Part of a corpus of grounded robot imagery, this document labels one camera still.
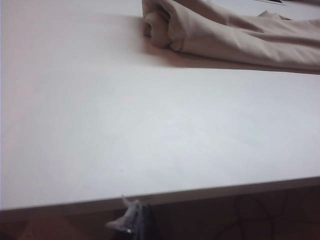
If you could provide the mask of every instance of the patterned floor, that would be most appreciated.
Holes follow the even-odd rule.
[[[320,240],[320,186],[153,206],[163,240]],[[1,240],[109,240],[124,210],[0,224]]]

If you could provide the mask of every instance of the dark object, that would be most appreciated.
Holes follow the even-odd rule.
[[[142,207],[134,217],[134,231],[119,230],[112,240],[162,240],[159,226],[150,204]]]

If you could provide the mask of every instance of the folded cloth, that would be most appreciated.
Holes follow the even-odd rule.
[[[320,18],[238,15],[202,0],[142,0],[155,47],[265,66],[320,70]]]

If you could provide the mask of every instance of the fabric fold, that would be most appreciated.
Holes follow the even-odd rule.
[[[202,0],[142,0],[155,47],[220,60],[320,70],[320,18],[239,15]]]

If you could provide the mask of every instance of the table surface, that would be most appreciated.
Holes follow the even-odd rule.
[[[141,16],[139,0],[2,0],[2,210],[320,175],[319,75],[201,67],[152,47]]]

